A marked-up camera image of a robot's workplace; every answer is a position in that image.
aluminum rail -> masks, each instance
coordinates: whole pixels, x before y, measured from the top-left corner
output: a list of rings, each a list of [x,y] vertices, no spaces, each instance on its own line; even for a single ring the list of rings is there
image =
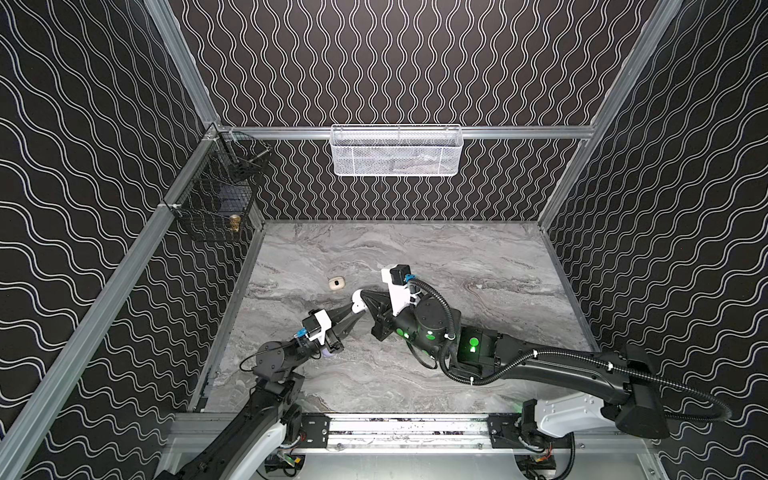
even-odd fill
[[[329,140],[331,127],[220,127],[221,132],[242,133],[260,140]],[[463,127],[465,140],[504,140],[525,138],[588,139],[593,127]]]
[[[203,136],[165,195],[165,202],[174,204],[179,200],[216,137],[213,127]],[[22,413],[0,442],[2,480],[18,480],[24,473],[173,221],[173,213],[164,204],[158,205],[45,373]]]
[[[187,41],[184,40],[179,21],[170,9],[168,0],[144,0],[144,4],[147,6],[147,11],[152,17],[157,31],[163,38],[170,58],[179,71],[181,83],[187,89],[200,121],[205,125],[219,124],[219,114],[210,100],[208,89],[203,83],[200,70],[197,69],[197,63],[190,52]]]
[[[554,192],[549,197],[549,201],[541,212],[539,225],[546,231],[554,221],[560,207],[568,198],[571,188],[576,184],[581,171],[587,166],[587,162],[592,157],[595,148],[600,144],[611,126],[616,115],[621,109],[621,105],[627,99],[632,91],[634,84],[640,77],[640,73],[645,68],[650,56],[656,51],[659,41],[664,36],[672,20],[680,10],[683,0],[659,0],[651,12],[650,17],[643,26],[643,30],[637,36],[634,48],[627,56],[627,60],[616,76],[611,89],[605,96],[605,100],[595,116],[592,125],[594,134],[588,141],[580,142],[574,156],[565,168],[563,176],[560,178]]]

wavy line pattern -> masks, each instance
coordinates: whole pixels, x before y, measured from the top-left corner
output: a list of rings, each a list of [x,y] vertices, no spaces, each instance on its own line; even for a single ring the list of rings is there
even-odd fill
[[[768,2],[687,0],[550,231],[602,348],[734,407],[660,443],[676,480],[768,478],[767,65]]]
[[[169,230],[23,478],[154,477],[248,244],[198,244]]]
[[[235,154],[255,145],[230,144]],[[271,220],[536,221],[577,145],[468,141],[453,177],[338,177],[327,141],[279,141],[256,202]]]
[[[2,439],[204,126],[143,2],[0,15]]]
[[[172,6],[226,124],[584,125],[655,3]]]

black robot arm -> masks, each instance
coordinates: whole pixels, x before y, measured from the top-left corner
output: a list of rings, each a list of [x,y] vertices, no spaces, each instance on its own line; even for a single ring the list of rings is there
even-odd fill
[[[334,310],[313,310],[302,320],[303,328],[291,340],[264,343],[240,363],[240,369],[271,382],[282,382],[307,360],[333,356],[344,350],[341,341],[363,313],[354,313],[352,303]],[[321,325],[324,319],[329,322]]]
[[[546,435],[560,437],[574,429],[613,422],[631,435],[663,439],[670,434],[667,419],[722,422],[731,417],[729,406],[718,398],[657,376],[648,355],[638,346],[627,345],[621,353],[580,352],[527,342],[492,329],[463,326],[461,312],[451,308],[437,290],[417,280],[408,265],[382,269],[382,279],[388,283],[389,295],[370,290],[359,294],[375,322],[371,334],[379,341],[397,333],[421,364],[425,362],[419,358],[419,351],[431,356],[435,366],[450,379],[466,385],[527,379],[583,392],[586,396],[526,402],[523,416],[528,413],[531,421],[536,418],[537,422],[529,425],[538,425]],[[409,295],[404,297],[398,289],[408,290]],[[667,411],[660,400],[659,386],[670,386],[712,403],[715,413]],[[580,409],[580,402],[590,408]],[[584,415],[568,417],[565,413],[569,409],[576,413],[584,410]],[[555,415],[555,410],[562,415]]]

gray marble surface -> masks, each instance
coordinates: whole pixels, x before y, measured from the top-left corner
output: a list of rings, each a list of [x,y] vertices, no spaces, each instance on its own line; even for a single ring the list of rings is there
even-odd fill
[[[289,339],[314,308],[350,301],[359,288],[385,290],[379,269],[407,263],[433,285],[462,323],[522,339],[588,349],[535,225],[518,223],[270,223],[237,316],[207,412],[236,412],[253,376],[242,358],[271,339]],[[333,292],[328,279],[343,276]],[[379,342],[369,314],[332,359],[298,368],[305,409],[321,412],[516,412],[527,399],[567,391],[524,380],[470,387],[421,367],[405,342]]]

